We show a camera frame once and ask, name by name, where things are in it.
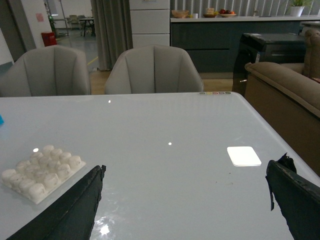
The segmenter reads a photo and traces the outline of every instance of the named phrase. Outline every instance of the chair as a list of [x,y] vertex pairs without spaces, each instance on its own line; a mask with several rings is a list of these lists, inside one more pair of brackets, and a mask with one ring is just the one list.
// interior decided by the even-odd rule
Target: chair
[[78,15],[77,19],[79,21],[79,29],[80,29],[80,35],[82,36],[82,31],[85,29],[85,22],[84,21],[80,21],[80,19],[85,19],[86,16],[85,15]]
[[68,24],[71,29],[73,29],[73,26],[76,26],[76,28],[79,28],[80,21],[78,20],[78,16],[77,15],[69,15]]
[[0,97],[90,94],[86,54],[60,45],[26,52],[0,78]]
[[189,54],[177,47],[148,45],[123,52],[104,86],[105,94],[202,92]]

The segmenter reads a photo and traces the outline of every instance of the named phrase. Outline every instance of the brown sofa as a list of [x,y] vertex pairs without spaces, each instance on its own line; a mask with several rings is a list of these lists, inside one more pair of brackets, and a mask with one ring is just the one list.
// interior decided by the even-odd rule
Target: brown sofa
[[320,176],[320,32],[305,43],[304,63],[248,63],[244,97]]

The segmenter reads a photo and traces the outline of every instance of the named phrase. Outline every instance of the wooden floor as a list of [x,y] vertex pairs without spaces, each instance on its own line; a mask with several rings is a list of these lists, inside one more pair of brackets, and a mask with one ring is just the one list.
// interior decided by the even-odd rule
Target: wooden floor
[[[90,73],[91,94],[105,94],[105,84],[111,71],[93,71]],[[231,78],[202,79],[205,92],[228,92],[232,90],[233,80]]]

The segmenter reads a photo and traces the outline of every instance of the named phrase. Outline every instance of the floor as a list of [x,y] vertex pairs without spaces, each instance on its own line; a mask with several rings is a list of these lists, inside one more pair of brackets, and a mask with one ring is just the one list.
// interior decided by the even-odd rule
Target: floor
[[[93,95],[104,94],[105,83],[111,71],[99,71],[98,49],[96,37],[87,32],[81,35],[78,29],[69,30],[69,35],[61,34],[57,37],[57,44],[79,49],[85,52],[87,68],[91,80],[91,93]],[[205,92],[224,92],[232,90],[232,76],[230,74],[200,73]]]

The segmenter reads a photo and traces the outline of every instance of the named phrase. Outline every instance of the white countertop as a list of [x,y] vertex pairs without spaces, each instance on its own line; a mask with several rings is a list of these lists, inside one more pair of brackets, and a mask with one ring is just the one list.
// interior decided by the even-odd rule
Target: white countertop
[[202,22],[272,22],[272,21],[318,21],[320,16],[233,16],[233,17],[200,17],[200,18],[171,18],[172,23],[202,23]]
[[[269,160],[284,153],[319,177],[237,93],[0,98],[0,172],[51,144],[86,166],[39,205],[0,184],[0,239],[27,224],[96,165],[106,165],[91,240],[292,240],[270,211]],[[261,166],[237,167],[250,146]]]
[[319,27],[320,26],[320,21],[302,21],[301,25]]

